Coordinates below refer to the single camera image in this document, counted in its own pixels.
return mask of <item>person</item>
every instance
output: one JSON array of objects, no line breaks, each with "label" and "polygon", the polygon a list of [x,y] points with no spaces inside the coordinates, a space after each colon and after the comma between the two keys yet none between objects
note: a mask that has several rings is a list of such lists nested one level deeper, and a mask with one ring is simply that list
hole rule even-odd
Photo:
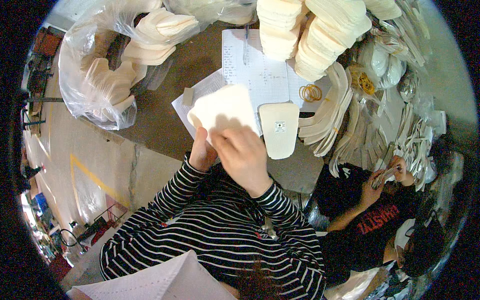
[{"label": "person", "polygon": [[415,178],[403,158],[394,156],[388,167],[394,168],[395,181],[381,182],[375,190],[372,183],[385,170],[370,173],[344,164],[340,178],[334,178],[324,166],[312,199],[322,213],[333,216],[328,234],[320,237],[328,287],[346,282],[351,270],[363,272],[392,260],[402,266],[397,230],[415,217],[423,195],[415,192]]},{"label": "person", "polygon": [[[102,247],[105,280],[194,250],[237,299],[320,299],[323,258],[315,230],[266,170],[266,148],[249,128],[198,128],[192,152],[147,207]],[[221,164],[212,166],[216,157]],[[268,216],[278,236],[262,230]]]},{"label": "person", "polygon": [[32,168],[27,163],[20,164],[20,173],[27,180],[35,176],[38,172],[40,172],[43,169],[44,169],[43,164],[37,168]]}]

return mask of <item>white foam sheet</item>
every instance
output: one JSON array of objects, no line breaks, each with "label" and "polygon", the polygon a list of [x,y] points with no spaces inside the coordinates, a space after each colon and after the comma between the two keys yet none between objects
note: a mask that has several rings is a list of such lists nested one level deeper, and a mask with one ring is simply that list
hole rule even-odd
[{"label": "white foam sheet", "polygon": [[198,99],[188,112],[188,122],[195,128],[207,129],[207,141],[211,142],[211,130],[239,129],[250,127],[260,136],[249,97],[242,84],[228,84],[214,93]]}]

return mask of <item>yellow floor line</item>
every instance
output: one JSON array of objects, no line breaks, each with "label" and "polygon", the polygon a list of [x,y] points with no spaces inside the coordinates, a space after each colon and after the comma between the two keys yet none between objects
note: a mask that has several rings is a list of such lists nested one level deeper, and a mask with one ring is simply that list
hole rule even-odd
[{"label": "yellow floor line", "polygon": [[113,188],[107,186],[100,180],[94,173],[90,172],[85,165],[83,165],[78,158],[70,153],[70,172],[72,174],[72,186],[73,186],[73,193],[75,195],[75,201],[77,203],[78,212],[80,213],[80,217],[83,219],[82,211],[80,210],[80,202],[78,199],[77,189],[75,188],[75,173],[74,167],[79,168],[91,181],[93,181],[96,185],[98,185],[104,192],[110,195],[115,201],[122,204],[123,206],[126,205],[125,199],[121,197]]}]

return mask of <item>hand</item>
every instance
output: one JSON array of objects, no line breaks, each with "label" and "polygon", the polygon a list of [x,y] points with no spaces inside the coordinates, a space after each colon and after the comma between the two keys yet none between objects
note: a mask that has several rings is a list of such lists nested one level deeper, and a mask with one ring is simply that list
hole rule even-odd
[{"label": "hand", "polygon": [[405,162],[405,160],[398,155],[394,155],[388,163],[388,168],[394,167],[396,167],[393,173],[395,176],[395,181],[405,181],[407,179],[407,163]]},{"label": "hand", "polygon": [[212,144],[223,168],[252,198],[260,197],[273,183],[267,173],[264,143],[248,127],[212,132]]},{"label": "hand", "polygon": [[195,141],[193,142],[192,154],[189,163],[200,172],[206,172],[215,162],[217,154],[215,149],[207,142],[208,132],[203,127],[197,128]]},{"label": "hand", "polygon": [[380,185],[378,186],[378,188],[376,190],[374,190],[372,188],[372,183],[373,183],[373,180],[377,176],[382,174],[383,172],[385,172],[385,170],[378,170],[378,171],[374,172],[370,176],[368,181],[363,184],[363,192],[361,194],[361,200],[360,200],[360,205],[359,205],[359,209],[361,211],[365,211],[367,208],[370,207],[370,205],[377,202],[378,198],[380,198],[380,194],[382,193],[382,190],[384,189],[385,179],[382,180],[382,182],[380,183]]}]

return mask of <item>paper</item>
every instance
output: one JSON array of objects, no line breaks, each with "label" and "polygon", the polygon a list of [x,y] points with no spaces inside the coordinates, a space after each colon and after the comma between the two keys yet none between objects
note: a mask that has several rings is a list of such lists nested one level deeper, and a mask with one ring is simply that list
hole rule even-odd
[{"label": "paper", "polygon": [[[286,62],[269,59],[262,53],[260,31],[250,29],[248,32],[248,63],[245,65],[243,63],[244,41],[244,29],[222,31],[222,69],[225,84],[246,85],[250,92],[253,110],[256,112],[261,104],[283,102],[295,103],[303,112],[316,111],[321,101],[308,103],[300,98],[300,87],[313,83],[295,73],[293,70],[294,58]],[[331,86],[328,78],[322,78],[315,84],[321,88],[323,96]]]},{"label": "paper", "polygon": [[193,105],[197,99],[217,91],[219,88],[223,87],[223,85],[222,69],[218,69],[193,86],[195,93],[193,93],[193,101],[191,106],[183,104],[183,94],[172,102],[173,108],[177,112],[178,116],[183,122],[183,125],[185,125],[193,139],[195,139],[196,130],[188,122],[188,112],[193,108]]}]

